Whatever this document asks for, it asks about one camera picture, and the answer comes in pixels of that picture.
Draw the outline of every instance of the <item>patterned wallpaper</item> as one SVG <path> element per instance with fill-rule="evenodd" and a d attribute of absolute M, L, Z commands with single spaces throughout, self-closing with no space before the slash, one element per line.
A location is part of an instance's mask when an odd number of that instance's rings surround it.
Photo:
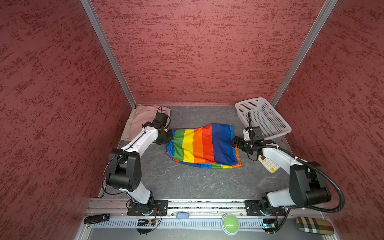
<path fill-rule="evenodd" d="M 271 100 L 324 0 L 94 0 L 137 103 Z"/>
<path fill-rule="evenodd" d="M 127 99 L 79 0 L 0 3 L 0 239 L 73 239 Z"/>
<path fill-rule="evenodd" d="M 277 110 L 297 156 L 341 187 L 342 239 L 384 235 L 384 1 L 339 0 Z M 328 207 L 336 206 L 338 197 Z"/>

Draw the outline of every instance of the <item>perforated basket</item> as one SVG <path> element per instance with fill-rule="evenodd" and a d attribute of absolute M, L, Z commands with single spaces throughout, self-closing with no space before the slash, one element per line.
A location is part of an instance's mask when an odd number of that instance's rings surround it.
<path fill-rule="evenodd" d="M 260 127 L 266 140 L 280 137 L 292 131 L 291 126 L 272 107 L 265 98 L 252 98 L 235 104 L 237 115 L 245 127 L 248 124 L 248 112 L 251 112 L 253 127 Z"/>

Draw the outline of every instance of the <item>striped fabric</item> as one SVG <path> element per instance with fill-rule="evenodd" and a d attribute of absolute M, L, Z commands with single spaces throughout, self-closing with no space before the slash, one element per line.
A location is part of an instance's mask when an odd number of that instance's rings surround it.
<path fill-rule="evenodd" d="M 233 126 L 211 124 L 196 129 L 172 130 L 167 154 L 176 162 L 201 168 L 241 167 L 237 148 L 230 144 Z"/>
<path fill-rule="evenodd" d="M 300 231 L 333 235 L 334 229 L 330 222 L 320 218 L 297 217 L 296 226 Z"/>

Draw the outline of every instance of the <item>rainbow striped cloth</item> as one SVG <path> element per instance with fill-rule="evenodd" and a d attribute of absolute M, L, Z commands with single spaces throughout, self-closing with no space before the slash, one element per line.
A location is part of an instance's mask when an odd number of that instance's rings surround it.
<path fill-rule="evenodd" d="M 241 167 L 239 152 L 230 144 L 233 126 L 211 124 L 196 129 L 172 130 L 174 139 L 167 154 L 175 161 L 201 168 Z"/>

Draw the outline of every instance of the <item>black remote control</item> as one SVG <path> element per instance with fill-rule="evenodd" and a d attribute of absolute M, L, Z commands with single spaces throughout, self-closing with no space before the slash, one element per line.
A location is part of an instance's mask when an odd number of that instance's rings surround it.
<path fill-rule="evenodd" d="M 109 221 L 110 214 L 101 214 L 101 215 L 94 215 L 89 216 L 84 219 L 85 224 L 92 224 L 102 221 Z"/>

